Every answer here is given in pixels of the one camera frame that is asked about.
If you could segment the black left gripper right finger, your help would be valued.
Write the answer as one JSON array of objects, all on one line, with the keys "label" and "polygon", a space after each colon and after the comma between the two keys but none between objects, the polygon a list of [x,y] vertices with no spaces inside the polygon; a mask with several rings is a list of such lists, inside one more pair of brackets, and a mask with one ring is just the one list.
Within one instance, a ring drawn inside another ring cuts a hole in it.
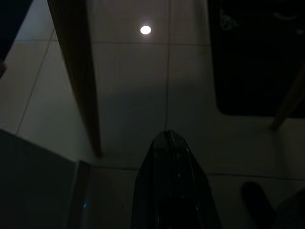
[{"label": "black left gripper right finger", "polygon": [[186,140],[169,131],[175,171],[174,210],[179,229],[221,229],[207,176],[193,156]]}]

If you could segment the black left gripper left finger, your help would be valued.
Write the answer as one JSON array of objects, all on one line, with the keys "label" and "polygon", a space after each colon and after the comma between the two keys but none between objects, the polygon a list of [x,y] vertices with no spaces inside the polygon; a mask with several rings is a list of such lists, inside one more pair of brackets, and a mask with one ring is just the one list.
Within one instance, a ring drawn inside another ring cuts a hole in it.
[{"label": "black left gripper left finger", "polygon": [[163,202],[170,196],[170,162],[166,132],[153,140],[138,171],[133,195],[132,229],[163,229]]}]

